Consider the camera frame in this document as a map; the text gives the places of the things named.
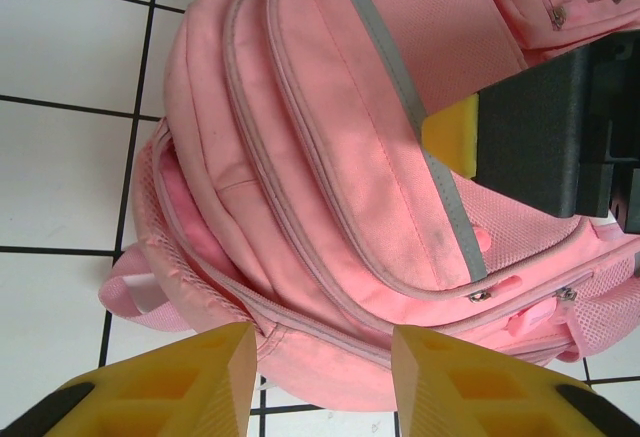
gray reflective stripe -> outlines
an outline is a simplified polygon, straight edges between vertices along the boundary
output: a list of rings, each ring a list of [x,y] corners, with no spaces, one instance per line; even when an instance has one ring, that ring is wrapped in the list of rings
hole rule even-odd
[[[351,1],[367,28],[371,40],[378,49],[380,57],[384,61],[416,138],[421,141],[422,121],[427,116],[427,111],[413,84],[409,71],[404,65],[393,37],[372,0]],[[469,217],[462,206],[462,200],[453,181],[453,176],[447,167],[424,150],[423,155],[464,256],[471,282],[482,280],[487,276],[487,269],[471,222],[469,222]]]

floor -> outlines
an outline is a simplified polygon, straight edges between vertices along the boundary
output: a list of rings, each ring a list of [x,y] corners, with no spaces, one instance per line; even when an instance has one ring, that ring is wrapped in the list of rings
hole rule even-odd
[[[0,0],[0,428],[97,365],[183,338],[106,314],[96,298],[135,239],[133,156],[163,115],[163,65],[191,0]],[[640,420],[640,330],[555,364]],[[391,413],[256,390],[250,436],[398,436]]]

yellow plastic block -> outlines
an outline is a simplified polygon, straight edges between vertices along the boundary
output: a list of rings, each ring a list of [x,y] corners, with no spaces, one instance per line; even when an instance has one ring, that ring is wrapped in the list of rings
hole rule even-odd
[[[47,436],[244,437],[256,374],[250,324],[229,324],[89,372],[95,388]]]
[[[404,437],[602,437],[557,393],[583,383],[434,331],[396,326],[392,372]]]
[[[478,94],[427,117],[422,146],[461,177],[476,175]]]

carry handle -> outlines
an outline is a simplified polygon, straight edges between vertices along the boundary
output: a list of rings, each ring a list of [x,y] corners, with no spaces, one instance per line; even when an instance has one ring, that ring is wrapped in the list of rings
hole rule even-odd
[[[134,298],[134,289],[141,289],[138,292],[141,299]],[[109,279],[100,288],[98,298],[112,314],[145,327],[166,332],[191,329],[158,285],[137,245],[127,249],[118,259]],[[141,308],[142,301],[147,304],[145,308]]]

pink backpack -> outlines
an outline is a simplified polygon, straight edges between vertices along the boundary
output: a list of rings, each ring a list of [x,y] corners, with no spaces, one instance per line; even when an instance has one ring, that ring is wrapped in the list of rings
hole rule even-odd
[[[197,0],[103,303],[163,330],[252,322],[261,374],[341,410],[396,408],[397,323],[542,365],[606,349],[640,323],[640,239],[458,178],[415,128],[637,27],[640,0]],[[128,284],[151,272],[142,312]]]

